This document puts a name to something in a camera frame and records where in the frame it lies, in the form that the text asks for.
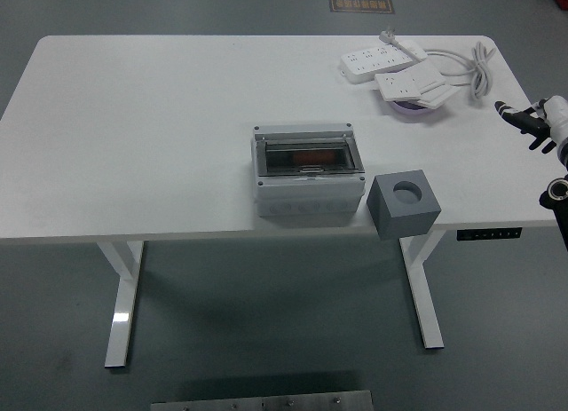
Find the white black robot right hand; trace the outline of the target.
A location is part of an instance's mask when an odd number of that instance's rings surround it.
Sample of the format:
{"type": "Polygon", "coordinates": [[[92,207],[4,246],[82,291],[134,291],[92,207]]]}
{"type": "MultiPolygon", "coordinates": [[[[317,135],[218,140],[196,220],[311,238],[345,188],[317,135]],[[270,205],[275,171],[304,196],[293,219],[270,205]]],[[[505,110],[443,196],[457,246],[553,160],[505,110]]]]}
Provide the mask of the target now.
{"type": "Polygon", "coordinates": [[[539,148],[543,154],[556,150],[559,161],[567,161],[567,100],[561,96],[542,99],[525,110],[517,110],[505,102],[496,101],[495,109],[499,116],[522,134],[530,134],[534,141],[529,145],[531,151],[539,148]]]}

